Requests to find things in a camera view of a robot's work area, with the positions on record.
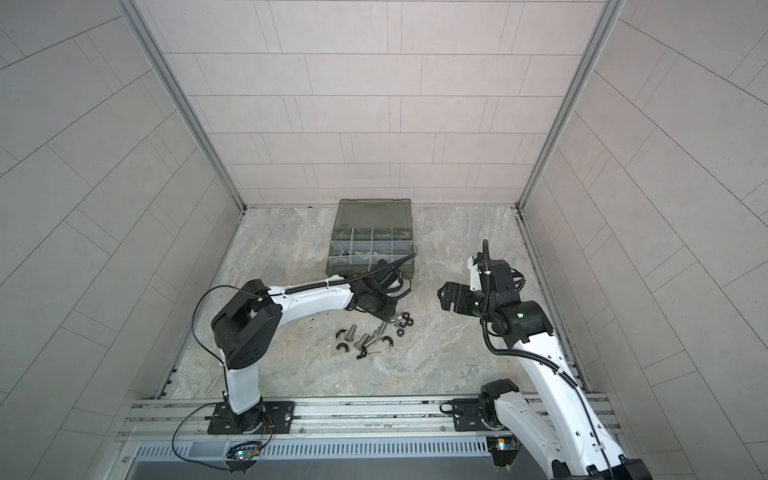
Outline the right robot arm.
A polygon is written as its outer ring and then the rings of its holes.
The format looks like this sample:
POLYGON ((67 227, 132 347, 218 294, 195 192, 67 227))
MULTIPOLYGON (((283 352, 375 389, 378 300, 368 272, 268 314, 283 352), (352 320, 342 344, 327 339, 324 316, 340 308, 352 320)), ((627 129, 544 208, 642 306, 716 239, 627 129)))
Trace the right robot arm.
POLYGON ((467 268, 468 284, 439 289, 442 309, 478 318, 488 350, 521 362, 549 415, 542 419, 514 382, 500 379, 481 389, 482 421, 508 429, 550 479, 650 478, 644 461, 627 457, 599 420, 543 308, 521 299, 524 276, 486 250, 469 258, 467 268))

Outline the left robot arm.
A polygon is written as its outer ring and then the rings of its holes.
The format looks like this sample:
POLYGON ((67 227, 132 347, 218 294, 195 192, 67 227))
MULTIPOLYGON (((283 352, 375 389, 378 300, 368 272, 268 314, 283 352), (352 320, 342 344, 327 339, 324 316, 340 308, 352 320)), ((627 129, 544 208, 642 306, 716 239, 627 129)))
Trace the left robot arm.
POLYGON ((292 287, 268 287, 256 279, 240 287, 211 321, 230 411, 243 415, 258 410, 258 362, 280 326, 336 310, 360 310, 388 320, 395 314, 396 293, 403 283, 402 273, 379 272, 350 279, 334 275, 292 287))

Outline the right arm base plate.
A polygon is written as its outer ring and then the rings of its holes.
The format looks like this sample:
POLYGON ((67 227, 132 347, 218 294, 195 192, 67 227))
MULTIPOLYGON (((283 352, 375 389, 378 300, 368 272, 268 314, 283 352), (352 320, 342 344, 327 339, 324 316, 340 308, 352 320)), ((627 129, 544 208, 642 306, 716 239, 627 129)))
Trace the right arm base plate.
POLYGON ((483 395, 476 398, 456 398, 442 403, 442 414, 453 419, 458 432, 495 431, 502 429, 496 417, 492 401, 483 395))

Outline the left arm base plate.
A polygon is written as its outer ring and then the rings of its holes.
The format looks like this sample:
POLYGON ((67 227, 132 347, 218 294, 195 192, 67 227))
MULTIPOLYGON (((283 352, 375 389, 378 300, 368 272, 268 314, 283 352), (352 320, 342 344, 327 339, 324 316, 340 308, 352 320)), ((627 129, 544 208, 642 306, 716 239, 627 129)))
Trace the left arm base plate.
POLYGON ((209 417, 209 435, 287 434, 296 404, 292 401, 261 401, 241 414, 227 402, 216 404, 209 417))

